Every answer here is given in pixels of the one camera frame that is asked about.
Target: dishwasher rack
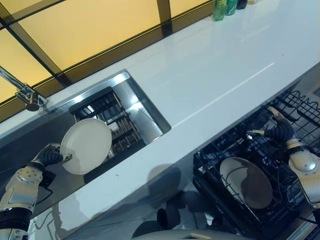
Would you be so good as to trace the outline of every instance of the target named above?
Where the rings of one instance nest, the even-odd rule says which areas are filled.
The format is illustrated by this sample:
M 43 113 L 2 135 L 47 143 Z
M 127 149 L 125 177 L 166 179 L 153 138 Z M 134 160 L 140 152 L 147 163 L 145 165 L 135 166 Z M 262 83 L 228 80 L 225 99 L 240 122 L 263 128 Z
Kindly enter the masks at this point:
M 255 239 L 273 239 L 294 216 L 283 205 L 277 188 L 277 172 L 281 168 L 280 190 L 286 196 L 286 205 L 295 209 L 304 196 L 296 175 L 289 169 L 289 156 L 283 143 L 273 139 L 249 135 L 247 130 L 272 129 L 277 125 L 267 110 L 273 106 L 291 123 L 296 134 L 320 153 L 320 109 L 299 91 L 287 90 L 267 105 L 209 143 L 194 155 L 194 184 L 211 198 L 222 212 L 229 216 L 237 230 Z M 257 165 L 268 177 L 273 198 L 264 209 L 252 209 L 238 196 L 220 174 L 221 162 L 229 157 L 242 157 Z
M 86 183 L 146 145 L 110 86 L 71 106 L 69 112 L 73 114 L 76 122 L 87 118 L 95 118 L 105 122 L 111 130 L 112 144 L 110 151 L 104 163 L 84 175 Z

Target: chrome faucet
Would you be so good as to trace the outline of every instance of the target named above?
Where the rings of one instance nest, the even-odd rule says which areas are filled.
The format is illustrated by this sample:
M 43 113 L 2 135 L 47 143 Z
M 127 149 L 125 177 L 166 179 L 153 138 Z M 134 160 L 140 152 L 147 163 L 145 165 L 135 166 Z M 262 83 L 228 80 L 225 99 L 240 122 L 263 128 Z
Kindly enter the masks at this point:
M 0 76 L 16 86 L 17 92 L 14 95 L 25 103 L 25 108 L 27 110 L 35 112 L 40 107 L 47 104 L 48 100 L 44 96 L 26 83 L 20 82 L 2 66 L 0 66 Z

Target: white countertop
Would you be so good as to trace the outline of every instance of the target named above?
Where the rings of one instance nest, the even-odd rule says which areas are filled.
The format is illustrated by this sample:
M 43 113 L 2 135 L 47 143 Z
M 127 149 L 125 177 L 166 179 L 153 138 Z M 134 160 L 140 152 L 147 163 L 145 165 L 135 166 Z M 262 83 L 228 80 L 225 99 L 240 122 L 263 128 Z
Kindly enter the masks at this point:
M 59 227 L 75 229 L 111 208 L 164 170 L 156 166 L 176 163 L 296 80 L 319 62 L 319 38 L 318 0 L 263 0 L 221 22 L 206 17 L 51 96 L 52 106 L 127 69 L 172 126 L 60 201 Z M 36 117 L 23 111 L 0 133 Z M 51 221 L 51 210 L 36 224 Z M 50 239 L 56 227 L 31 223 L 30 239 Z

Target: yellow window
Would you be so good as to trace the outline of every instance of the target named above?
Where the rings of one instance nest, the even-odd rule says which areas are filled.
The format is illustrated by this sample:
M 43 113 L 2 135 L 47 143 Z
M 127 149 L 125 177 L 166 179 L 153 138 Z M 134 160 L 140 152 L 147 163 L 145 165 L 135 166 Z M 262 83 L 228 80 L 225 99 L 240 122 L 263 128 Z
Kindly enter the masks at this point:
M 171 17 L 173 18 L 207 1 L 208 0 L 170 0 Z
M 30 86 L 50 77 L 50 73 L 5 29 L 0 30 L 0 66 Z M 0 103 L 15 92 L 16 88 L 0 77 Z
M 156 0 L 66 0 L 19 23 L 64 70 L 160 19 Z
M 41 2 L 41 0 L 0 0 L 0 3 L 2 3 L 2 5 L 11 14 L 14 14 L 38 2 Z

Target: robotic arm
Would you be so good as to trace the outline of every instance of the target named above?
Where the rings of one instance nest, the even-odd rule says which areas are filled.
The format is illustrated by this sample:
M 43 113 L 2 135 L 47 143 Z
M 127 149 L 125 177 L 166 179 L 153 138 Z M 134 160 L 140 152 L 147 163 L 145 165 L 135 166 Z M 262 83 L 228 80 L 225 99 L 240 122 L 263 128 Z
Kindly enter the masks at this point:
M 277 127 L 270 130 L 250 130 L 256 134 L 283 141 L 289 154 L 289 167 L 300 180 L 301 189 L 307 202 L 314 209 L 317 222 L 320 210 L 320 158 L 309 151 L 308 146 L 299 139 L 291 124 L 274 107 L 268 110 L 277 121 Z
M 27 240 L 39 184 L 46 166 L 63 160 L 58 145 L 44 147 L 25 167 L 17 170 L 0 201 L 0 240 Z

